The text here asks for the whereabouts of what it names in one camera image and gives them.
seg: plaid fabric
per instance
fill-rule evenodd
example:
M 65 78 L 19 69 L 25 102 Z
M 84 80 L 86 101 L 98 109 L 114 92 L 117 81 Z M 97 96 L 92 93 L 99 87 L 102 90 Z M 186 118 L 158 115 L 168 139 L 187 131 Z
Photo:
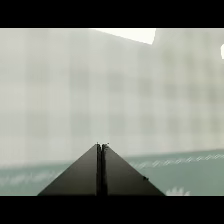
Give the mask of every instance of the plaid fabric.
M 88 29 L 0 29 L 0 165 L 73 161 L 96 142 L 121 156 L 223 148 L 216 37 L 150 46 Z

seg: gray checkered pattern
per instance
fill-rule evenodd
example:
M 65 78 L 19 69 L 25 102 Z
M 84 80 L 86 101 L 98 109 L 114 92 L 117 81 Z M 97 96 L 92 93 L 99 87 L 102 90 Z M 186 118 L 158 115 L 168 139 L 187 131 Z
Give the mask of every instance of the gray checkered pattern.
M 180 30 L 0 29 L 0 165 L 223 148 L 220 35 Z

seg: black triangular object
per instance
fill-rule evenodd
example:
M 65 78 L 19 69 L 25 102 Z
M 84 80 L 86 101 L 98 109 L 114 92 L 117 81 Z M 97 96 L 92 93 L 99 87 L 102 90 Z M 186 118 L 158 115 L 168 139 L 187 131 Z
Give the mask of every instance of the black triangular object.
M 152 195 L 164 196 L 107 145 L 94 145 L 39 196 Z

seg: checkered tablecloth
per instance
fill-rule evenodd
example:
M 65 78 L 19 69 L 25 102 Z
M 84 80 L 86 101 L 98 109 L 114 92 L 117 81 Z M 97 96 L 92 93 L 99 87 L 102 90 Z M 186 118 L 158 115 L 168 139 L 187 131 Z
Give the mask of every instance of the checkered tablecloth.
M 151 46 L 0 29 L 0 165 L 74 161 L 96 142 L 121 156 L 224 148 L 219 36 L 172 32 Z

